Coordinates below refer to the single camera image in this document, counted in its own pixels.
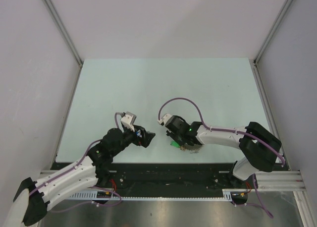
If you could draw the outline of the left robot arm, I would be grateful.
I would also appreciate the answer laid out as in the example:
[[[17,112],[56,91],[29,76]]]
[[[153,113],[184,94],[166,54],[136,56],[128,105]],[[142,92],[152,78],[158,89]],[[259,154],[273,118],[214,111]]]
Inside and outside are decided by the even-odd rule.
[[[25,178],[13,200],[16,202],[26,191],[26,203],[22,205],[22,211],[7,218],[8,225],[32,226],[72,194],[90,187],[106,186],[109,183],[108,166],[113,158],[131,144],[147,148],[154,137],[155,133],[138,125],[133,130],[112,128],[102,139],[92,142],[81,159],[46,177]]]

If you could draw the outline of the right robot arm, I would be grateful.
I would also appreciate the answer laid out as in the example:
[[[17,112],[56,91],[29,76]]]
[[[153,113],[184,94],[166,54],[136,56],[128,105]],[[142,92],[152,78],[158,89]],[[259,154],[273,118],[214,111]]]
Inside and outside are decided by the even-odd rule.
[[[256,172],[272,172],[282,146],[278,138],[257,122],[226,129],[207,127],[199,121],[188,124],[182,117],[170,114],[165,114],[158,122],[167,129],[167,136],[182,148],[195,150],[215,144],[241,150],[244,157],[219,180],[223,187],[240,188]]]

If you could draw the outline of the blue tagged key bunch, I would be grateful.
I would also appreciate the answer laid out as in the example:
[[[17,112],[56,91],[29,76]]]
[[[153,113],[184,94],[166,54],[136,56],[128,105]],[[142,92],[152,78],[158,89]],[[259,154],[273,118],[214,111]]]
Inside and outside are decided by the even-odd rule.
[[[136,136],[137,136],[138,139],[144,138],[144,131],[142,129],[138,129],[136,131]]]

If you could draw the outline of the metal disc keyring holder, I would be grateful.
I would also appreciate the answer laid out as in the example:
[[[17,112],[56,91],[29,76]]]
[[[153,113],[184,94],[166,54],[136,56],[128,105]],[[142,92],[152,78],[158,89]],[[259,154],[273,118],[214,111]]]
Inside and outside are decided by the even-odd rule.
[[[190,154],[194,154],[194,153],[198,153],[202,147],[203,147],[202,145],[198,145],[198,144],[194,144],[193,146],[188,145],[188,144],[184,144],[184,145],[181,145],[179,148],[181,151],[189,152]]]

